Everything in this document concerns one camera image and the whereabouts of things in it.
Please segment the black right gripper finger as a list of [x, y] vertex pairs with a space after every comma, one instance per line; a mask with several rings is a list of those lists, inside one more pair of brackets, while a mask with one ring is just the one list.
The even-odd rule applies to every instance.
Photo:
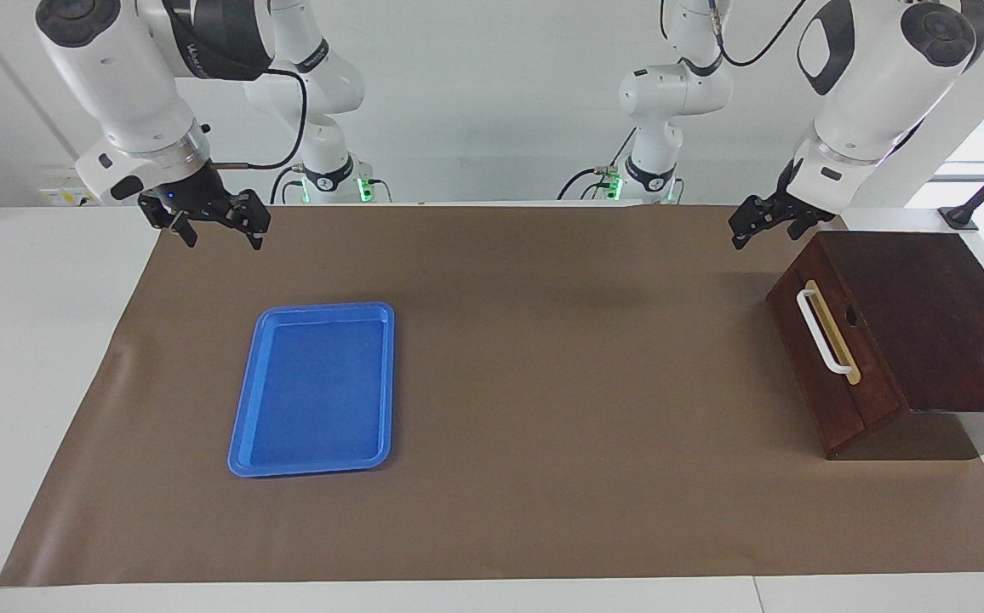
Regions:
[[199, 206], [180, 203], [173, 194], [139, 194], [138, 206], [153, 228], [177, 234], [187, 247], [196, 247], [192, 220], [201, 213]]
[[269, 232], [272, 217], [258, 193], [246, 189], [237, 194], [228, 194], [226, 205], [224, 225], [241, 232], [249, 241], [250, 247], [260, 251], [264, 237]]

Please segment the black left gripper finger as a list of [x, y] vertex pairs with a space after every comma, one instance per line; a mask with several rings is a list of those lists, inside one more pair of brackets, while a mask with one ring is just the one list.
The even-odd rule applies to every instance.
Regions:
[[798, 216], [799, 201], [789, 194], [772, 194], [769, 197], [756, 198], [756, 210], [759, 221], [756, 222], [757, 232], [765, 232], [784, 224], [795, 221]]
[[774, 225], [775, 203], [772, 199], [750, 195], [729, 218], [733, 247], [744, 249], [753, 237], [767, 232]]

